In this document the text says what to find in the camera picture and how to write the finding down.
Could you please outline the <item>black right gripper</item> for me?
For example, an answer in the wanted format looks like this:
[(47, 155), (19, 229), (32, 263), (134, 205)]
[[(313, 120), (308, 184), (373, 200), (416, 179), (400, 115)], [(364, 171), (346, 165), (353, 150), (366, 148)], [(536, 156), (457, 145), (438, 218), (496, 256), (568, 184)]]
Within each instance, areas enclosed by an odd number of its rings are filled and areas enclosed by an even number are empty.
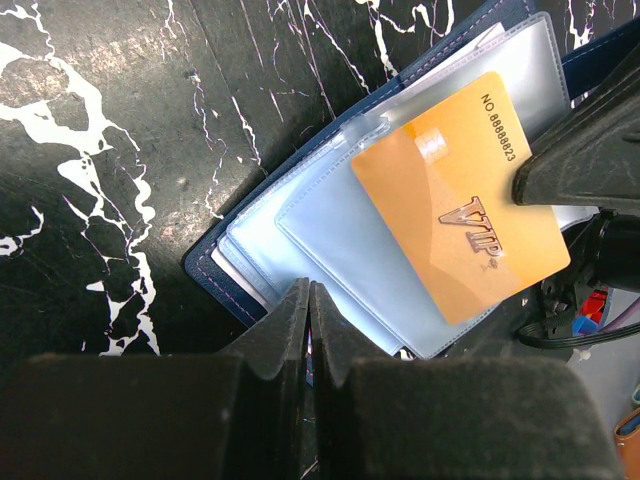
[[(639, 204), (639, 51), (534, 144), (512, 187), (518, 205)], [(562, 231), (570, 263), (541, 283), (545, 313), (577, 311), (587, 289), (639, 291), (639, 217), (602, 210)]]

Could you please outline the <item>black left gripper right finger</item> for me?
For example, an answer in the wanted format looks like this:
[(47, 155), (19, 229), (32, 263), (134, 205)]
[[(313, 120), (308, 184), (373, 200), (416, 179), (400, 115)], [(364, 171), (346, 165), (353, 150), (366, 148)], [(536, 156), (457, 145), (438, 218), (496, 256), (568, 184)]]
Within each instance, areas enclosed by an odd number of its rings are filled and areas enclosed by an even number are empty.
[(402, 361), (309, 290), (324, 479), (621, 479), (583, 382), (543, 357)]

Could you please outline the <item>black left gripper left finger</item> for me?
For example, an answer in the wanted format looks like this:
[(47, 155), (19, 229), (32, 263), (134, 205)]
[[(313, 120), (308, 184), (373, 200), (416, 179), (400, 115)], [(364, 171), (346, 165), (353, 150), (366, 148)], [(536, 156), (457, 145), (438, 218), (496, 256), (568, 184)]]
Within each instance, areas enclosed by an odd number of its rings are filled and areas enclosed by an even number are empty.
[(309, 282), (222, 351), (44, 354), (1, 391), (5, 479), (295, 479)]

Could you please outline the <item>gold VIP credit card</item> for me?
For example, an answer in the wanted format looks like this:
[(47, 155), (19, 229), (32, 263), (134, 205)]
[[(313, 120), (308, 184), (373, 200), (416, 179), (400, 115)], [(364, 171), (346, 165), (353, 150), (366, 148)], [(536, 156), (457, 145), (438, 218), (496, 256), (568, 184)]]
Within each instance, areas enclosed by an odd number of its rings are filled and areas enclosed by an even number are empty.
[(451, 325), (570, 262), (553, 210), (512, 200), (515, 173), (530, 155), (504, 82), (489, 72), (352, 160)]

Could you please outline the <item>navy blue card holder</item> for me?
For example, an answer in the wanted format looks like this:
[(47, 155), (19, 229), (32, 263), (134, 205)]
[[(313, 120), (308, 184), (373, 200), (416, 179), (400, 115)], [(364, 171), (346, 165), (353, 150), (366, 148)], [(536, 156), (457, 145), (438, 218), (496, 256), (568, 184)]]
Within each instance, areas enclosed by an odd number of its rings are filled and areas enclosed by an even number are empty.
[(322, 283), (339, 311), (389, 354), (429, 359), (475, 326), (445, 322), (351, 171), (356, 152), (488, 70), (535, 138), (601, 83), (639, 40), (631, 20), (560, 56), (549, 16), (531, 1), (488, 1), (280, 165), (187, 254), (185, 269), (247, 326), (298, 278)]

